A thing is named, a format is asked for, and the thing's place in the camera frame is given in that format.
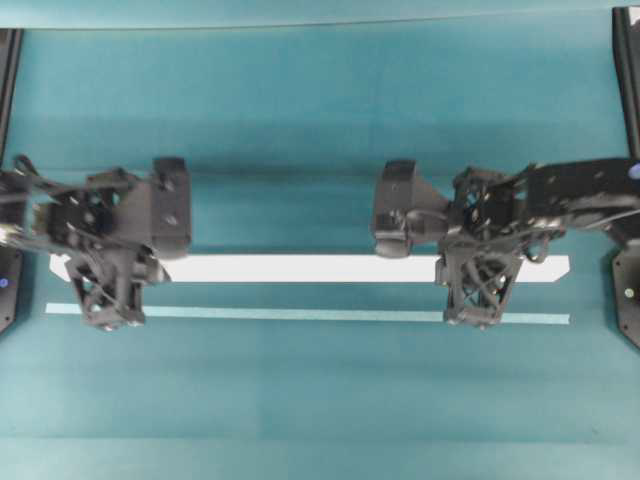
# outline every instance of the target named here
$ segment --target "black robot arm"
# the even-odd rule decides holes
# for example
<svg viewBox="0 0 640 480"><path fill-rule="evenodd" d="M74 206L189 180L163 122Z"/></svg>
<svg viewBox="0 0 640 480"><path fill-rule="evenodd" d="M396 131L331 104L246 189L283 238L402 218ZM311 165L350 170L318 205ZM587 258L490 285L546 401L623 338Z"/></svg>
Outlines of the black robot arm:
<svg viewBox="0 0 640 480"><path fill-rule="evenodd" d="M27 204L36 195L48 197ZM191 243L191 185L182 159L154 162L146 179L117 168L65 185L40 176L19 156L0 173L0 245L66 254L85 320L111 331L144 323L142 287L168 281L164 258Z"/></svg>
<svg viewBox="0 0 640 480"><path fill-rule="evenodd" d="M612 158L531 165L516 175L468 168L448 200L419 176L415 162L389 162L374 202L376 253L404 257L413 245L437 243L436 282L449 288L444 319L494 325L522 262L543 262L549 243L568 229L604 231L622 256L640 258L636 164ZM628 299L623 290L619 299ZM640 346L640 321L622 324Z"/></svg>

